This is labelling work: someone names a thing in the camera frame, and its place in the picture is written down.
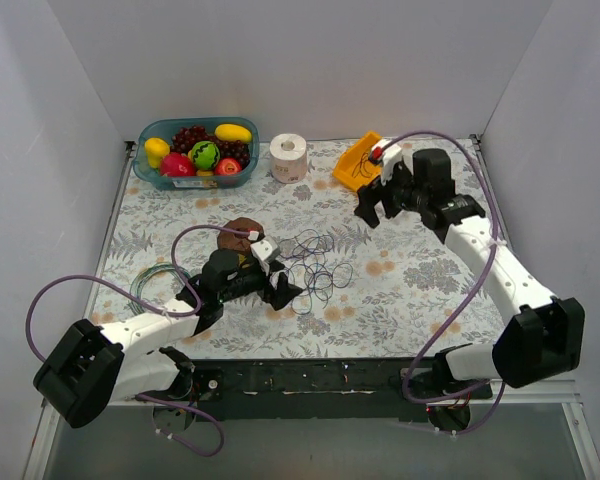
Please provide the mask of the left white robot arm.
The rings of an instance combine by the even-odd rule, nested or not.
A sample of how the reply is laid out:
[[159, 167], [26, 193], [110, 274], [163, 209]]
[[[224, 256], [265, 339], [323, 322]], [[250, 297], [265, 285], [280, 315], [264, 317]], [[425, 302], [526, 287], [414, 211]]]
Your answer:
[[281, 310], [301, 292], [278, 260], [216, 250], [157, 311], [105, 326], [87, 319], [72, 324], [33, 385], [73, 428], [93, 421], [109, 402], [139, 394], [182, 401], [194, 387], [194, 365], [176, 342], [209, 329], [228, 301], [255, 293]]

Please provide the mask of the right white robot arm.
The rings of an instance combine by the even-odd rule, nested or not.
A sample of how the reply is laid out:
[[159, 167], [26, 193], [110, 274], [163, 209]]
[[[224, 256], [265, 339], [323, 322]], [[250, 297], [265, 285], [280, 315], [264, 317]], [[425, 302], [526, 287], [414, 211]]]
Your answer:
[[418, 150], [408, 167], [402, 153], [375, 145], [370, 160], [381, 172], [358, 189], [355, 214], [375, 228], [377, 205], [388, 218], [401, 211], [418, 213], [423, 225], [479, 276], [505, 323], [492, 345], [468, 344], [437, 353], [431, 372], [434, 389], [451, 398], [473, 380], [500, 379], [520, 388], [575, 370], [584, 308], [574, 298], [556, 296], [492, 237], [484, 209], [472, 196], [456, 192], [448, 154], [437, 148]]

